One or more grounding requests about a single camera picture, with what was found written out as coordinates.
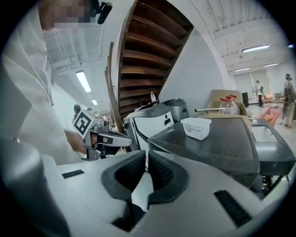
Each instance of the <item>ceiling light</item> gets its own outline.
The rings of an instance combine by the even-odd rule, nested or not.
[[[80,83],[82,84],[83,88],[85,89],[86,92],[91,92],[91,88],[89,87],[89,84],[87,82],[87,79],[85,77],[85,73],[83,70],[76,72],[76,76]]]
[[[269,65],[265,65],[264,67],[270,67],[270,66],[275,66],[275,65],[278,65],[278,63],[269,64]]]
[[[92,103],[96,106],[98,105],[97,101],[95,99],[92,99]]]
[[[238,70],[235,70],[235,72],[239,72],[239,71],[242,71],[242,70],[247,70],[247,69],[250,69],[250,68],[245,68],[245,69],[238,69]]]
[[[265,45],[262,45],[262,46],[257,46],[257,47],[253,47],[253,48],[245,49],[245,50],[243,50],[242,52],[243,52],[243,53],[247,53],[247,52],[251,52],[251,51],[254,51],[254,50],[267,49],[268,47],[269,47],[269,45],[268,45],[268,44],[265,44]]]

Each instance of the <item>plastic bottle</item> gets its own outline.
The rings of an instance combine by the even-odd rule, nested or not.
[[[153,91],[150,92],[151,95],[151,101],[154,102],[156,101],[156,96],[154,95]]]
[[[226,99],[220,98],[223,102],[220,104],[219,113],[239,114],[237,105],[231,100],[231,95],[226,96]]]

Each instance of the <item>wooden stair tread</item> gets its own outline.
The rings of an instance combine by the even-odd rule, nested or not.
[[[121,113],[120,117],[121,119],[124,119],[126,116],[128,116],[131,112],[125,112],[125,113]]]
[[[135,103],[133,105],[129,105],[129,106],[124,106],[124,107],[120,107],[120,113],[126,113],[126,112],[133,112],[135,111],[136,108],[139,108],[140,104],[139,103]]]
[[[161,39],[163,39],[165,37],[169,37],[175,42],[174,43],[175,45],[181,45],[182,44],[182,41],[177,36],[173,35],[171,32],[169,32],[165,28],[161,27],[160,25],[158,25],[158,24],[156,24],[156,23],[154,23],[152,21],[149,21],[149,20],[144,19],[142,17],[138,17],[138,16],[133,15],[131,17],[131,23],[129,25],[130,27],[132,27],[132,21],[143,24],[143,25],[146,25],[147,27],[149,27],[149,28],[146,29],[146,31],[148,29],[151,29],[151,28],[160,31],[160,33],[162,35]]]
[[[172,49],[171,47],[169,47],[159,41],[150,39],[146,36],[142,36],[139,34],[128,32],[127,36],[126,36],[126,40],[137,41],[137,42],[145,44],[145,45],[150,45],[150,46],[157,48],[159,50],[166,51],[167,53],[170,53],[173,56],[177,55],[177,52],[174,49]]]
[[[160,1],[160,0],[138,0],[138,2],[147,4],[158,11],[164,13],[166,16],[177,22],[181,27],[187,28],[191,25],[190,21],[178,11],[172,4],[167,1]]]
[[[132,96],[143,95],[143,94],[150,94],[151,91],[153,91],[153,93],[158,93],[157,88],[127,90],[127,91],[120,92],[120,98],[127,98],[127,97],[132,97]]]
[[[161,79],[125,79],[121,80],[120,87],[139,87],[139,86],[162,86]]]
[[[142,18],[146,18],[152,22],[159,22],[158,24],[161,27],[167,29],[173,35],[176,35],[179,38],[185,37],[187,35],[187,31],[177,22],[145,3],[138,2],[134,10],[134,14],[141,16]]]
[[[138,66],[122,66],[121,73],[122,74],[148,74],[148,75],[156,75],[156,76],[163,76],[163,77],[167,75],[167,72],[164,70],[138,67]]]
[[[143,60],[153,61],[153,62],[159,63],[159,64],[164,64],[169,67],[172,66],[171,62],[165,58],[158,57],[158,56],[148,54],[148,53],[134,51],[134,50],[124,50],[123,57],[143,59]]]
[[[151,102],[151,97],[150,96],[144,96],[144,97],[132,98],[132,99],[121,99],[120,100],[120,107],[129,106],[129,105],[132,105],[132,104],[138,104],[138,103],[147,102],[147,101]]]

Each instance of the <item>standing person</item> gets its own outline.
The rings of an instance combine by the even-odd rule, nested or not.
[[[82,162],[75,151],[86,153],[86,148],[78,133],[63,129],[53,110],[43,31],[87,17],[89,4],[89,0],[38,1],[15,27],[0,58],[6,75],[31,103],[18,138],[53,157],[57,165]]]
[[[74,124],[75,119],[77,118],[77,115],[79,114],[79,112],[81,111],[81,106],[79,104],[75,104],[74,105],[74,117],[72,119],[72,124]]]
[[[292,78],[290,77],[290,74],[286,74],[286,81],[284,84],[284,125],[288,128],[292,128],[293,124],[293,115],[294,115],[294,108],[295,108],[295,99],[296,94],[294,91],[294,87],[292,84]]]
[[[256,84],[257,84],[257,95],[258,95],[258,100],[259,100],[259,107],[263,107],[262,106],[262,87],[261,85],[259,84],[259,81],[256,81]]]

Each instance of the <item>cardboard box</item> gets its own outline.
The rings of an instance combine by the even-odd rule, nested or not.
[[[232,90],[212,90],[210,95],[210,103],[208,108],[219,108],[222,101],[220,98],[226,98],[228,95],[235,95],[237,98],[234,100],[234,103],[240,110],[239,115],[232,115],[232,114],[225,114],[225,113],[218,113],[215,111],[206,112],[204,114],[204,118],[206,119],[214,119],[214,118],[242,118],[247,125],[250,132],[252,132],[252,124],[251,121],[248,119],[248,114],[246,107],[242,102],[242,95],[240,91],[232,91]]]

